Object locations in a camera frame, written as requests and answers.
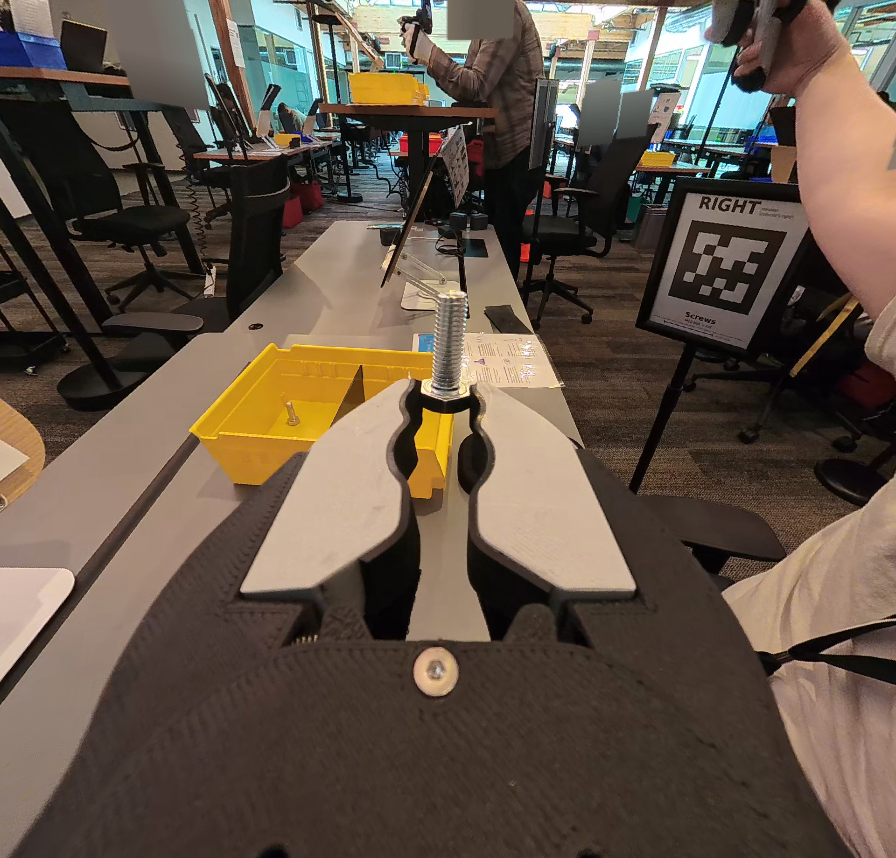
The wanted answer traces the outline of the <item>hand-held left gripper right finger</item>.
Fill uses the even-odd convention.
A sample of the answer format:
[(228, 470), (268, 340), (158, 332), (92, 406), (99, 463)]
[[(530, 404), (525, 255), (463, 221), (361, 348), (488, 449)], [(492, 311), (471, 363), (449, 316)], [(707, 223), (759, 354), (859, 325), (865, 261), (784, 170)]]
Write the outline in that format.
[(622, 601), (635, 581), (576, 444), (489, 384), (458, 455), (480, 601)]

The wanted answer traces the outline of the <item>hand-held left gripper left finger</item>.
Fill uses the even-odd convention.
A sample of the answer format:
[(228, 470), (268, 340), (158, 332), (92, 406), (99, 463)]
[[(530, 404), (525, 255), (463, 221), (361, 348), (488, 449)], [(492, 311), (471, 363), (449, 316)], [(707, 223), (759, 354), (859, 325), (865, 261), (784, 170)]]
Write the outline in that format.
[(391, 384), (302, 458), (240, 587), (246, 598), (391, 608), (416, 591), (420, 535), (409, 490), (420, 383)]

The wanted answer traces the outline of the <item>yellow plastic bin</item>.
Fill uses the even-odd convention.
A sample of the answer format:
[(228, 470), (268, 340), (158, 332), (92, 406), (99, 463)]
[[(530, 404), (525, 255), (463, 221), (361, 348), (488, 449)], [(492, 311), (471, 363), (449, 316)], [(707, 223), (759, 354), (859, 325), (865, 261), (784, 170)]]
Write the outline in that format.
[(428, 86), (408, 72), (371, 70), (349, 74), (354, 105), (417, 105), (430, 100)]
[[(269, 345), (191, 427), (236, 484), (261, 485), (287, 460), (307, 452), (343, 416), (394, 382), (429, 378), (425, 353)], [(284, 401), (301, 424), (286, 425)]]

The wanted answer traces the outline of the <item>person's right forearm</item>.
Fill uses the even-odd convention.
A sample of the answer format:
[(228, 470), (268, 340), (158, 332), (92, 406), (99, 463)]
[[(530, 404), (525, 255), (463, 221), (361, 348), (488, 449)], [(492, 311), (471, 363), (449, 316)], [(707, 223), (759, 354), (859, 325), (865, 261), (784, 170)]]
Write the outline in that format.
[(851, 53), (799, 94), (798, 179), (812, 235), (874, 321), (866, 353), (895, 370), (895, 114)]

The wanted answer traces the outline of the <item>person's right hand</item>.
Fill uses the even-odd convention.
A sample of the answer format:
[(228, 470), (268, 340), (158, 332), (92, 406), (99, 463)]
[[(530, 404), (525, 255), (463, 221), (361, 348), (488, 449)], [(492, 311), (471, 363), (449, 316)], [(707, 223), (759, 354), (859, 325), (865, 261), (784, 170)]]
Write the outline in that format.
[(857, 73), (862, 80), (851, 47), (838, 31), (833, 14), (822, 0), (806, 0), (800, 13), (780, 28), (763, 91), (797, 98), (815, 76), (830, 69)]

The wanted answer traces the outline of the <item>black sign stand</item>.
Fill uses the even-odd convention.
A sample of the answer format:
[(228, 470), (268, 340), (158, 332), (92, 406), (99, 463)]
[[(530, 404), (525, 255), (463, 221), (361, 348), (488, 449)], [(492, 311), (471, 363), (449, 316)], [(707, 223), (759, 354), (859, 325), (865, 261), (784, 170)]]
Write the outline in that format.
[(676, 369), (666, 385), (651, 429), (645, 439), (641, 455), (633, 470), (629, 483), (629, 490), (633, 494), (638, 494), (644, 483), (644, 479), (666, 431), (668, 422), (677, 408), (680, 396), (684, 393), (686, 380), (693, 361), (695, 360), (696, 353), (697, 346), (694, 343), (688, 342), (684, 344)]

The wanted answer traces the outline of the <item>laminated paper sheet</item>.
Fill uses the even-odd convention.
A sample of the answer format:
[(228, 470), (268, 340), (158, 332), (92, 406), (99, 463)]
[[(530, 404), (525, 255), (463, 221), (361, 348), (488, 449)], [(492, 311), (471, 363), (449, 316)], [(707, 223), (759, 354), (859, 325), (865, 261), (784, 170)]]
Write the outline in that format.
[(564, 382), (534, 334), (465, 333), (462, 382), (500, 389), (558, 389)]

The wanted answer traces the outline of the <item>black office chair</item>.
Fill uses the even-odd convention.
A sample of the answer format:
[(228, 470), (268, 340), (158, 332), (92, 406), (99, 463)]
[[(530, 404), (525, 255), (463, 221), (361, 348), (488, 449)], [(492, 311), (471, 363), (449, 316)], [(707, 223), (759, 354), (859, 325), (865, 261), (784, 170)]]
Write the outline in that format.
[(57, 162), (61, 180), (59, 213), (73, 225), (75, 239), (105, 242), (129, 253), (137, 252), (143, 264), (140, 273), (108, 287), (106, 297), (120, 312), (150, 289), (159, 293), (171, 291), (190, 299), (191, 294), (175, 281), (196, 279), (197, 275), (160, 270), (147, 252), (152, 249), (156, 256), (163, 257), (163, 235), (185, 225), (188, 215), (178, 207), (164, 204), (125, 207), (115, 176), (89, 136), (77, 122), (71, 131), (63, 139), (64, 149)]
[(283, 156), (231, 169), (226, 292), (196, 297), (169, 313), (123, 313), (102, 325), (130, 341), (110, 359), (121, 372), (153, 372), (193, 338), (224, 332), (283, 273), (280, 243), (289, 197)]
[(787, 555), (769, 523), (750, 509), (681, 496), (639, 500), (710, 574), (719, 575), (731, 557), (777, 563)]
[(549, 300), (557, 294), (582, 310), (581, 322), (590, 324), (593, 309), (578, 297), (578, 288), (558, 280), (554, 274), (561, 256), (605, 257), (614, 236), (626, 219), (631, 197), (629, 181), (651, 144), (657, 125), (649, 124), (643, 136), (615, 139), (603, 153), (586, 187), (552, 185), (552, 212), (539, 202), (536, 214), (524, 225), (530, 240), (530, 261), (521, 298), (528, 304), (533, 292), (542, 292), (532, 327), (539, 329)]

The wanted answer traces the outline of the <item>black flat pad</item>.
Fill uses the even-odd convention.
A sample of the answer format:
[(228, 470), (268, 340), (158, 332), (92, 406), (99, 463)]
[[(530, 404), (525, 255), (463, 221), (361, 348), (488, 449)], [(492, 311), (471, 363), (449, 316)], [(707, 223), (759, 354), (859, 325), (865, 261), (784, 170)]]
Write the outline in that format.
[(496, 334), (531, 337), (533, 331), (528, 323), (522, 321), (509, 304), (487, 305), (484, 315)]

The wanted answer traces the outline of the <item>white board stand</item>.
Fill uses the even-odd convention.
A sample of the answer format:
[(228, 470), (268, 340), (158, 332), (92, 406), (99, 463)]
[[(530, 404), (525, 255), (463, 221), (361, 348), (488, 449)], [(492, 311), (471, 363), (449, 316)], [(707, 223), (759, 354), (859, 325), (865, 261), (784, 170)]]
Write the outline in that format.
[(441, 293), (464, 291), (466, 288), (457, 279), (451, 279), (406, 252), (399, 258), (395, 276), (405, 282), (400, 300), (400, 308), (405, 311), (434, 311)]

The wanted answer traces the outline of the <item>grey waste bin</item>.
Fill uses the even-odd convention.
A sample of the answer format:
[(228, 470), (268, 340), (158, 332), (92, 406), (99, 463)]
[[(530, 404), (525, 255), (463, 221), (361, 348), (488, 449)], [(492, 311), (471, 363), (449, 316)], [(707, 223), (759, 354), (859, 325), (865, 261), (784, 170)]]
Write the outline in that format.
[(654, 252), (665, 225), (667, 206), (643, 204), (633, 226), (631, 245), (637, 252)]

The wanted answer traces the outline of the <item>framed marker sign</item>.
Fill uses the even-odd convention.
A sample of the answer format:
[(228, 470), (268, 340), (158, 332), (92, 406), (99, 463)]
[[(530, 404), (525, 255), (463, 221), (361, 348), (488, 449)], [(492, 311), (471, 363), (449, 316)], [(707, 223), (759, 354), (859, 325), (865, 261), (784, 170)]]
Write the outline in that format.
[(635, 325), (686, 345), (755, 356), (780, 324), (812, 247), (796, 184), (680, 180)]

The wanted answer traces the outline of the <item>black pole stand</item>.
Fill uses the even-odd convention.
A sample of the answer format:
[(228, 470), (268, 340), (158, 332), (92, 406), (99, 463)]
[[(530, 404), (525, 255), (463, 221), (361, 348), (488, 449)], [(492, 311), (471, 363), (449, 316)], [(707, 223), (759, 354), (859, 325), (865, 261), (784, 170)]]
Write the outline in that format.
[[(109, 305), (98, 291), (81, 256), (73, 247), (68, 230), (53, 211), (36, 177), (28, 169), (20, 147), (5, 124), (1, 124), (1, 157), (15, 188), (25, 200), (89, 314), (97, 324), (108, 320), (111, 316)], [(59, 394), (76, 411), (106, 411), (118, 405), (145, 381), (148, 374), (140, 371), (118, 371), (106, 359), (92, 332), (85, 327), (5, 204), (2, 205), (2, 231), (87, 358), (86, 364), (66, 374), (58, 382)]]

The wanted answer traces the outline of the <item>white stand base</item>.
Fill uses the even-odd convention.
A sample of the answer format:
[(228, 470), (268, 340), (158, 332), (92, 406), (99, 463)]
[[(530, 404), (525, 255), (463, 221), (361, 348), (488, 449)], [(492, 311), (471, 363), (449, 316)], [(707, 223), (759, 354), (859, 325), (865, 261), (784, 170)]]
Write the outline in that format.
[(71, 595), (75, 577), (67, 569), (1, 569), (1, 679)]

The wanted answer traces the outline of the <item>round wooden table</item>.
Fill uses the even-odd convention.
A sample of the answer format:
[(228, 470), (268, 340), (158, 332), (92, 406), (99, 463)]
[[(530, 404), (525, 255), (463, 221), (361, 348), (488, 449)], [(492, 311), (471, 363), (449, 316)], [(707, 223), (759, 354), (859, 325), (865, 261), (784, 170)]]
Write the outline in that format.
[(46, 450), (34, 425), (1, 400), (1, 439), (28, 455), (28, 462), (1, 482), (1, 510), (28, 491), (44, 468)]

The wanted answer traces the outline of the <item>dark display board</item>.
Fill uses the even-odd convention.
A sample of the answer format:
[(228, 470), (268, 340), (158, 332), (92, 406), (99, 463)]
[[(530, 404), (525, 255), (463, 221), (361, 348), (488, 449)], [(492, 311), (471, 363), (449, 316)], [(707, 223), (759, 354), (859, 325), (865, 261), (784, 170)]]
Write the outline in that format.
[(453, 213), (462, 203), (469, 185), (469, 158), (462, 126), (456, 126), (449, 130), (447, 140), (442, 142), (437, 154), (427, 162), (423, 179), (409, 203), (408, 213), (399, 234), (387, 249), (382, 264), (383, 278), (380, 287), (385, 287), (396, 274), (408, 273), (412, 267), (418, 267), (420, 270), (428, 269), (428, 266), (420, 262), (419, 258), (408, 254), (407, 243), (435, 174), (440, 174), (442, 180), (448, 183), (446, 189), (451, 195), (448, 208), (449, 213)]

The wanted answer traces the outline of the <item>wooden standing desk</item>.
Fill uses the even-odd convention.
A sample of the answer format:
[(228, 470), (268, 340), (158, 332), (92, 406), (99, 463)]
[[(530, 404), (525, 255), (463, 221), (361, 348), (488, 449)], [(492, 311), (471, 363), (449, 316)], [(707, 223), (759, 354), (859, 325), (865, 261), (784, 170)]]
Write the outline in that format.
[[(133, 130), (143, 160), (126, 166), (126, 169), (134, 172), (137, 177), (151, 176), (161, 199), (160, 204), (180, 208), (151, 135), (148, 120), (151, 112), (167, 113), (173, 110), (173, 106), (135, 99), (127, 78), (123, 76), (71, 70), (2, 68), (2, 124), (6, 125), (20, 147), (28, 169), (36, 177), (53, 211), (68, 230), (76, 251), (76, 242), (90, 241), (75, 239), (73, 225), (67, 223), (59, 213), (61, 180), (57, 165), (61, 158), (60, 152), (64, 149), (64, 137), (71, 134), (74, 122), (80, 125), (75, 114), (117, 112), (128, 115), (133, 121)], [(205, 268), (189, 231), (190, 216), (183, 211), (188, 215), (188, 222), (174, 232), (163, 235), (161, 239), (166, 254), (158, 257), (152, 249), (147, 252), (158, 269), (196, 274), (196, 279), (183, 281), (202, 285)], [(98, 291), (107, 302), (106, 293), (99, 288)], [(109, 307), (112, 316), (114, 310), (110, 305)]]
[(429, 135), (449, 132), (456, 126), (468, 125), (476, 120), (493, 120), (498, 111), (492, 107), (452, 107), (417, 105), (344, 105), (321, 104), (324, 113), (345, 115), (365, 125), (388, 132), (404, 131), (409, 135), (409, 183), (410, 198), (420, 186), (429, 161)]

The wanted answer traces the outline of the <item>blue plastic bin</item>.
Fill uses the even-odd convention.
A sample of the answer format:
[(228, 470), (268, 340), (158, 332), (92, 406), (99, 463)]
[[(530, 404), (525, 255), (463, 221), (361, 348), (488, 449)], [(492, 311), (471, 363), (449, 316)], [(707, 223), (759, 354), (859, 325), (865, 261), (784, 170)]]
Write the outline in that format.
[(67, 70), (59, 41), (54, 37), (1, 30), (1, 67)]

